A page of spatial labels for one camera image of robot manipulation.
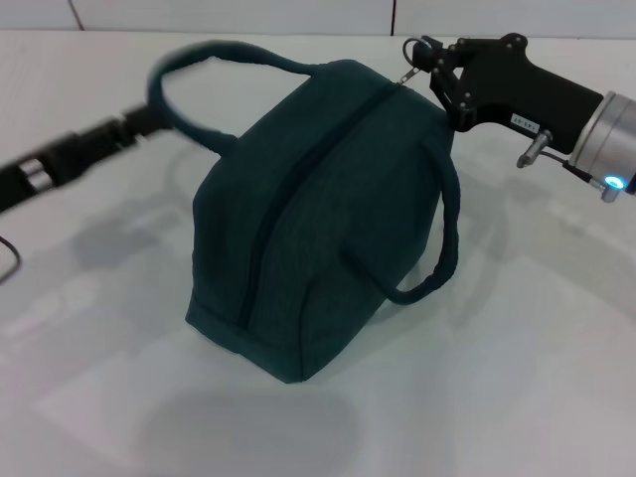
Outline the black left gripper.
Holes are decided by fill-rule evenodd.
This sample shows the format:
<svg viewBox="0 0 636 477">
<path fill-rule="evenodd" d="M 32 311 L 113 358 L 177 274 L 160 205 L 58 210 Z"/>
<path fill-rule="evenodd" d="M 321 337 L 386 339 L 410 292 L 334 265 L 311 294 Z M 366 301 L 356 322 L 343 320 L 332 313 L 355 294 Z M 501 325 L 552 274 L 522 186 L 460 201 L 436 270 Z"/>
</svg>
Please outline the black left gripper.
<svg viewBox="0 0 636 477">
<path fill-rule="evenodd" d="M 1 212 L 78 179 L 90 167 L 162 130 L 147 104 L 126 109 L 119 123 L 72 132 L 1 166 Z"/>
</svg>

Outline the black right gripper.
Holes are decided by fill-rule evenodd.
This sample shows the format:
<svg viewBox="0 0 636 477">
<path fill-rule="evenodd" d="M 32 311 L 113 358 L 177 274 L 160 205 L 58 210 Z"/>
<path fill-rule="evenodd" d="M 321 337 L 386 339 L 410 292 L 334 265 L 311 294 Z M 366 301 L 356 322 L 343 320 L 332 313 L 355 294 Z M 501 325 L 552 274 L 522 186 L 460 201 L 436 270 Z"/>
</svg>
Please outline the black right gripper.
<svg viewBox="0 0 636 477">
<path fill-rule="evenodd" d="M 448 47 L 421 36 L 411 64 L 430 72 L 430 88 L 454 130 L 496 123 L 529 138 L 546 131 L 551 149 L 570 154 L 603 95 L 534 65 L 527 46 L 516 33 L 461 38 Z"/>
</svg>

